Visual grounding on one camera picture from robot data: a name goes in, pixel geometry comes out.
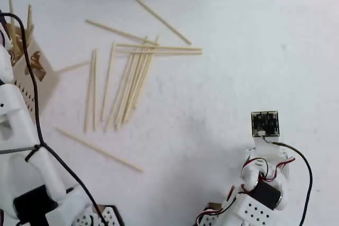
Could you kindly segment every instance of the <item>robotic arm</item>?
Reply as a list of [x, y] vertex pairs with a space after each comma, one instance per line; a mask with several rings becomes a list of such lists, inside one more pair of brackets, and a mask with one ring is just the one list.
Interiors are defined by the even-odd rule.
[[297, 149], [277, 142], [278, 112], [253, 112], [252, 134], [255, 148], [247, 150], [240, 176], [240, 187], [232, 187], [222, 204], [209, 203], [198, 215], [195, 226], [274, 226], [279, 220], [276, 210], [288, 203], [289, 163], [285, 147], [297, 152], [310, 173], [310, 185], [300, 225], [303, 224], [310, 191], [312, 172], [309, 163]]
[[26, 160], [40, 173], [44, 185], [18, 196], [15, 183], [10, 183], [14, 159], [27, 159], [34, 146], [39, 145], [20, 90], [11, 84], [14, 77], [10, 59], [7, 50], [0, 46], [0, 209], [22, 223], [30, 222], [32, 226], [71, 225], [90, 201], [80, 187], [66, 194], [45, 148], [40, 148]]

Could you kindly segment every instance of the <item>white table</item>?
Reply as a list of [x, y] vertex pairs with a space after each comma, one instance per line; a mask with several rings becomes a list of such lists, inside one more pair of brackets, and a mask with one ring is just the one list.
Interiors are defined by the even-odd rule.
[[[98, 132], [83, 134], [88, 67], [62, 75], [42, 114], [45, 140], [98, 203], [117, 205], [126, 225], [192, 225], [208, 201], [221, 202], [240, 183], [245, 149], [253, 146], [251, 111], [279, 110], [280, 140], [302, 151], [314, 173], [304, 225], [336, 224], [338, 0], [144, 1], [203, 47], [203, 56], [157, 57], [134, 116], [119, 132], [104, 134], [102, 124]], [[89, 60], [99, 49], [100, 108], [111, 43], [131, 41], [85, 19], [184, 46], [135, 0], [13, 3], [23, 20], [33, 5], [35, 36], [55, 70]], [[0, 0], [0, 7], [8, 10], [8, 0]], [[114, 90], [125, 63], [126, 56], [117, 58]], [[61, 136], [55, 125], [145, 172]], [[58, 169], [68, 187], [75, 184]], [[290, 175], [290, 203], [281, 215], [285, 225], [299, 225], [308, 188], [301, 158]]]

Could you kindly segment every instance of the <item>wooden stick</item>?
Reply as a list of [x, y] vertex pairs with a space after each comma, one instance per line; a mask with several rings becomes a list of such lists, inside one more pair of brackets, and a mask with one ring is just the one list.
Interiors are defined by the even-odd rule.
[[128, 44], [128, 43], [118, 43], [118, 47], [130, 47], [130, 48], [146, 48], [146, 49], [162, 49], [162, 50], [202, 50], [202, 48], [192, 48], [192, 47], [173, 47], [173, 46], [151, 46], [151, 45], [137, 45], [137, 44]]
[[149, 54], [149, 55], [147, 55], [147, 58], [145, 59], [145, 65], [144, 65], [144, 69], [141, 73], [140, 83], [139, 83], [139, 86], [137, 88], [137, 94], [136, 94], [134, 102], [132, 103], [133, 108], [136, 107], [137, 102], [138, 102], [139, 97], [140, 97], [140, 94], [141, 94], [141, 91], [144, 89], [145, 79], [146, 79], [146, 76], [148, 74], [150, 64], [153, 60], [153, 56], [154, 56], [154, 54]]
[[126, 116], [124, 117], [124, 123], [127, 123], [130, 120], [132, 109], [134, 109], [135, 101], [137, 100], [137, 96], [139, 95], [138, 92], [140, 90], [141, 82], [144, 81], [144, 79], [142, 79], [142, 77], [144, 77], [144, 71], [145, 71], [147, 60], [148, 60], [149, 56], [150, 56], [150, 54], [146, 54], [146, 56], [143, 57], [143, 62], [142, 62], [141, 67], [140, 67], [139, 75], [137, 77], [135, 87], [134, 87], [133, 91], [131, 92], [132, 94], [131, 94], [130, 102], [129, 102], [127, 108], [126, 108]]
[[106, 127], [105, 127], [105, 132], [107, 132], [108, 127], [110, 126], [111, 122], [113, 121], [113, 117], [116, 114], [116, 111], [118, 109], [118, 105], [121, 102], [122, 92], [123, 92], [123, 90], [124, 90], [124, 88], [126, 86], [127, 77], [128, 77], [128, 73], [129, 73], [129, 70], [131, 68], [131, 65], [132, 65], [132, 61], [133, 61], [133, 57], [132, 57], [132, 55], [130, 55], [130, 57], [128, 58], [128, 62], [126, 64], [125, 70], [123, 71], [122, 80], [121, 80], [121, 83], [120, 83], [120, 86], [119, 86], [119, 89], [118, 89], [118, 93], [115, 96], [115, 101], [114, 101], [113, 107], [111, 109], [110, 116], [109, 116], [109, 118], [107, 120], [107, 124], [106, 124]]
[[104, 121], [105, 114], [106, 114], [107, 96], [108, 96], [109, 87], [111, 86], [111, 76], [112, 76], [112, 69], [114, 65], [114, 52], [115, 52], [115, 43], [112, 44], [112, 52], [111, 52], [110, 66], [108, 68], [108, 74], [107, 74], [107, 80], [106, 80], [106, 89], [105, 89], [105, 95], [104, 95], [104, 102], [102, 106], [101, 121]]
[[178, 37], [180, 37], [184, 42], [191, 45], [192, 43], [184, 37], [178, 30], [176, 30], [173, 26], [171, 26], [167, 21], [165, 21], [163, 18], [161, 18], [157, 13], [155, 13], [150, 7], [145, 5], [141, 0], [136, 0], [144, 9], [146, 9], [151, 15], [153, 15], [155, 18], [157, 18], [159, 21], [161, 21], [166, 27], [168, 27], [170, 30], [172, 30], [173, 33], [175, 33]]
[[127, 78], [126, 87], [123, 91], [121, 104], [120, 104], [120, 108], [119, 108], [118, 115], [117, 115], [117, 119], [115, 120], [115, 129], [116, 130], [119, 129], [121, 122], [122, 122], [124, 112], [126, 110], [128, 95], [129, 95], [129, 92], [130, 92], [130, 89], [131, 89], [133, 75], [136, 71], [136, 67], [137, 67], [137, 61], [136, 60], [137, 60], [138, 57], [139, 57], [138, 55], [133, 56], [133, 62], [132, 62], [132, 65], [131, 65], [131, 69], [129, 71], [128, 78]]
[[[14, 8], [13, 8], [13, 2], [12, 0], [9, 0], [10, 5], [10, 13], [14, 14]], [[11, 17], [11, 27], [10, 27], [10, 34], [13, 42], [13, 55], [14, 55], [14, 61], [17, 62], [17, 46], [16, 46], [16, 33], [15, 33], [15, 20], [13, 17]]]
[[94, 75], [93, 75], [93, 84], [94, 84], [94, 94], [93, 94], [93, 129], [96, 131], [97, 127], [97, 106], [96, 106], [96, 99], [97, 99], [97, 69], [98, 69], [98, 57], [97, 57], [97, 49], [94, 51]]
[[65, 67], [65, 68], [63, 68], [61, 70], [58, 70], [57, 73], [58, 74], [63, 74], [63, 73], [66, 73], [68, 71], [72, 71], [72, 70], [78, 69], [80, 67], [87, 66], [90, 63], [91, 63], [90, 61], [81, 62], [81, 63], [75, 64], [75, 65], [72, 65], [72, 66]]
[[28, 15], [27, 15], [27, 31], [31, 30], [32, 22], [32, 5], [28, 5]]
[[88, 89], [87, 89], [87, 107], [86, 107], [86, 117], [85, 117], [85, 129], [84, 132], [88, 131], [90, 126], [90, 109], [91, 109], [91, 98], [93, 94], [93, 72], [94, 72], [94, 54], [92, 56], [91, 67], [90, 67], [90, 78], [88, 80]]
[[[159, 40], [159, 36], [157, 35], [155, 41], [158, 42], [158, 40]], [[133, 85], [133, 88], [131, 89], [130, 100], [127, 104], [126, 113], [125, 113], [125, 116], [123, 118], [124, 123], [127, 123], [129, 121], [129, 119], [131, 117], [132, 109], [134, 109], [136, 95], [138, 94], [138, 91], [139, 91], [140, 81], [141, 81], [141, 77], [143, 76], [143, 72], [144, 72], [144, 69], [145, 69], [147, 58], [148, 58], [148, 53], [145, 52], [145, 56], [141, 56], [140, 59], [139, 59], [139, 63], [140, 63], [140, 65], [138, 66], [139, 70], [137, 70], [137, 72], [136, 72], [135, 83]]]
[[106, 26], [106, 25], [103, 25], [103, 24], [99, 24], [99, 23], [91, 21], [91, 20], [86, 20], [86, 22], [91, 24], [91, 25], [98, 26], [98, 27], [100, 27], [102, 29], [105, 29], [105, 30], [108, 30], [108, 31], [111, 31], [111, 32], [114, 32], [114, 33], [117, 33], [117, 34], [120, 34], [120, 35], [122, 35], [124, 37], [134, 38], [134, 39], [140, 40], [142, 42], [148, 42], [148, 43], [151, 43], [151, 44], [154, 44], [154, 45], [158, 45], [155, 42], [149, 41], [149, 40], [144, 39], [142, 37], [138, 37], [136, 35], [133, 35], [133, 34], [130, 34], [130, 33], [127, 33], [127, 32], [123, 32], [123, 31], [120, 31], [120, 30], [117, 30], [117, 29], [114, 29], [114, 28], [110, 28], [109, 26]]
[[[143, 54], [140, 50], [117, 50], [117, 53]], [[202, 55], [202, 51], [154, 51], [155, 55]]]
[[127, 99], [126, 106], [125, 106], [124, 113], [123, 113], [123, 117], [122, 117], [122, 123], [124, 123], [124, 124], [127, 122], [128, 108], [129, 108], [129, 105], [132, 101], [134, 90], [136, 88], [138, 76], [140, 74], [140, 66], [141, 66], [141, 63], [143, 62], [143, 59], [144, 59], [143, 55], [137, 55], [133, 58], [133, 60], [137, 61], [137, 66], [136, 66], [136, 70], [133, 74], [131, 89], [130, 89], [129, 94], [128, 94], [128, 99]]
[[28, 31], [27, 46], [29, 46], [31, 43], [33, 31], [34, 31], [34, 24], [31, 25], [31, 29], [30, 31]]
[[117, 161], [117, 162], [119, 162], [119, 163], [121, 163], [121, 164], [123, 164], [123, 165], [126, 165], [126, 166], [128, 166], [128, 167], [130, 167], [130, 168], [132, 168], [132, 169], [134, 169], [134, 170], [136, 170], [136, 171], [138, 171], [138, 172], [141, 172], [141, 173], [143, 172], [143, 170], [142, 170], [141, 168], [139, 168], [139, 167], [137, 167], [137, 166], [135, 166], [135, 165], [133, 165], [133, 164], [131, 164], [131, 163], [129, 163], [129, 162], [123, 160], [123, 159], [120, 159], [120, 158], [118, 158], [117, 156], [114, 156], [114, 155], [112, 155], [112, 154], [110, 154], [110, 153], [104, 151], [103, 149], [101, 149], [101, 148], [99, 148], [99, 147], [97, 147], [97, 146], [94, 146], [94, 145], [92, 145], [91, 143], [89, 143], [89, 142], [87, 142], [87, 141], [84, 141], [83, 139], [81, 139], [81, 138], [79, 138], [79, 137], [77, 137], [77, 136], [75, 136], [75, 135], [73, 135], [73, 134], [71, 134], [71, 133], [69, 133], [69, 132], [67, 132], [67, 131], [64, 131], [64, 130], [62, 130], [62, 129], [60, 129], [60, 128], [56, 128], [56, 130], [57, 130], [59, 133], [63, 134], [64, 136], [66, 136], [66, 137], [68, 137], [68, 138], [71, 138], [71, 139], [73, 139], [73, 140], [75, 140], [75, 141], [81, 143], [82, 145], [85, 145], [85, 146], [87, 146], [87, 147], [89, 147], [89, 148], [95, 150], [96, 152], [101, 153], [101, 154], [104, 155], [104, 156], [110, 157], [110, 158], [112, 158], [113, 160], [115, 160], [115, 161]]

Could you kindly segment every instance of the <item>circuit board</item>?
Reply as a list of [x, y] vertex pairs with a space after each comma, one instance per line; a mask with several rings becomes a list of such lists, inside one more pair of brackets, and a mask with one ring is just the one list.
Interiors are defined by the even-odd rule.
[[252, 137], [277, 137], [279, 119], [277, 111], [252, 112]]

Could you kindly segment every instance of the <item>black wire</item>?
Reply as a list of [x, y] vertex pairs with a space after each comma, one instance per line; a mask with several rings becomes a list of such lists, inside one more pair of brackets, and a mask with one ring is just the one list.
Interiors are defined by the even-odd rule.
[[292, 149], [294, 152], [296, 152], [298, 155], [300, 155], [302, 157], [302, 159], [304, 160], [304, 162], [306, 163], [306, 166], [307, 166], [307, 169], [308, 169], [308, 172], [309, 172], [309, 186], [308, 186], [308, 191], [307, 191], [307, 195], [306, 195], [304, 211], [302, 213], [301, 221], [299, 223], [299, 226], [302, 226], [303, 223], [304, 223], [305, 217], [306, 217], [308, 201], [309, 201], [309, 197], [311, 195], [311, 190], [312, 190], [312, 185], [313, 185], [313, 175], [312, 175], [311, 166], [309, 165], [306, 157], [298, 149], [296, 149], [296, 148], [294, 148], [294, 147], [292, 147], [290, 145], [287, 145], [287, 144], [284, 144], [284, 143], [280, 143], [280, 142], [272, 142], [272, 144]]
[[5, 36], [4, 33], [0, 30], [1, 33], [1, 39], [2, 39], [2, 46], [5, 47]]
[[17, 152], [29, 151], [29, 150], [34, 150], [34, 149], [35, 149], [35, 147], [0, 150], [0, 155], [5, 155], [7, 153], [17, 153]]
[[32, 66], [31, 66], [30, 59], [29, 59], [28, 52], [27, 52], [27, 42], [26, 42], [26, 36], [25, 36], [25, 28], [24, 28], [23, 23], [20, 20], [20, 18], [18, 16], [16, 16], [15, 14], [0, 13], [0, 17], [2, 17], [2, 16], [3, 17], [5, 17], [5, 16], [13, 17], [18, 21], [18, 23], [20, 25], [23, 53], [25, 55], [26, 65], [27, 65], [28, 71], [30, 73], [32, 82], [33, 82], [34, 105], [35, 105], [35, 123], [37, 125], [37, 132], [38, 132], [38, 137], [39, 137], [39, 141], [40, 141], [40, 146], [44, 147], [47, 151], [49, 151], [54, 156], [54, 158], [64, 167], [64, 169], [67, 170], [67, 172], [80, 184], [80, 186], [84, 189], [85, 193], [88, 195], [88, 197], [92, 201], [93, 206], [94, 206], [96, 212], [98, 213], [101, 221], [104, 223], [105, 226], [108, 226], [108, 223], [106, 222], [105, 218], [103, 217], [102, 213], [100, 212], [100, 209], [99, 209], [96, 201], [94, 200], [92, 194], [87, 189], [86, 185], [74, 173], [74, 171], [72, 171], [71, 168], [58, 156], [58, 154], [50, 146], [48, 146], [45, 143], [45, 141], [43, 140], [43, 136], [42, 136], [42, 132], [41, 132], [41, 126], [40, 126], [40, 118], [39, 118], [38, 86], [37, 86], [37, 81], [35, 80], [35, 76], [33, 74]]

